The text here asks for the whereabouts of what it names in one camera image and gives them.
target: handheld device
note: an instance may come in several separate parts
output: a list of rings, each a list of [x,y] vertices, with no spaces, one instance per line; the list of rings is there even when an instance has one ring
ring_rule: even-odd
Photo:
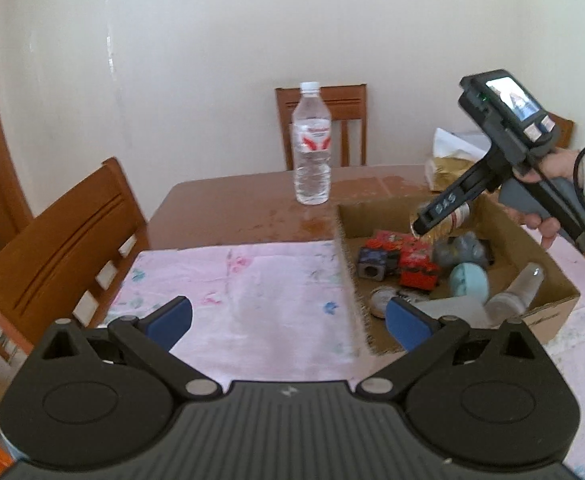
[[[579,407],[525,323],[473,330],[401,298],[389,308],[391,333],[414,329],[400,336],[410,351],[354,392],[237,381],[224,393],[168,352],[190,327],[186,298],[107,328],[58,320],[0,404],[18,458],[1,478],[576,479],[561,461]]]
[[[450,213],[484,190],[501,186],[499,201],[524,213],[559,220],[564,237],[585,252],[585,209],[575,187],[565,178],[525,184],[513,177],[538,169],[550,153],[559,126],[532,94],[506,70],[493,70],[461,79],[460,107],[489,136],[489,152],[424,208],[413,223],[424,235]]]

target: blue gripper pad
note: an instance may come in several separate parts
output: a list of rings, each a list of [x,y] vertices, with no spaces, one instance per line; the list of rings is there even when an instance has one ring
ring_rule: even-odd
[[[386,307],[386,329],[410,352],[421,345],[441,325],[402,298],[393,298]]]
[[[164,350],[170,351],[191,325],[192,304],[185,296],[178,296],[141,319],[138,328]]]

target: mint green object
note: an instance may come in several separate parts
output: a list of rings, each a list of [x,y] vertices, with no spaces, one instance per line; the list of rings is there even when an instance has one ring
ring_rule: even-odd
[[[477,264],[459,264],[449,278],[453,296],[472,296],[484,304],[490,295],[489,277]]]

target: human hand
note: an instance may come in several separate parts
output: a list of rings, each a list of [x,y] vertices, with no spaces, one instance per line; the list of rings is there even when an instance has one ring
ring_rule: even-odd
[[[540,171],[548,178],[563,177],[572,181],[573,168],[579,152],[574,150],[557,150],[555,153],[546,155],[540,163]],[[515,176],[522,182],[534,184],[541,180],[541,176],[535,171],[531,170],[525,175],[513,172]],[[525,224],[529,229],[537,229],[541,233],[541,246],[548,249],[561,229],[561,225],[556,218],[547,218],[542,220],[536,213],[524,214],[512,208],[506,208],[508,216],[518,222]]]

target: table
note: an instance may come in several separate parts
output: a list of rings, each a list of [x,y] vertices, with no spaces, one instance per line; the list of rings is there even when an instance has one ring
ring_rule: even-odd
[[[295,200],[293,173],[259,173],[177,184],[148,222],[152,250],[310,242],[333,238],[333,207],[427,190],[421,164],[333,168],[330,200]]]

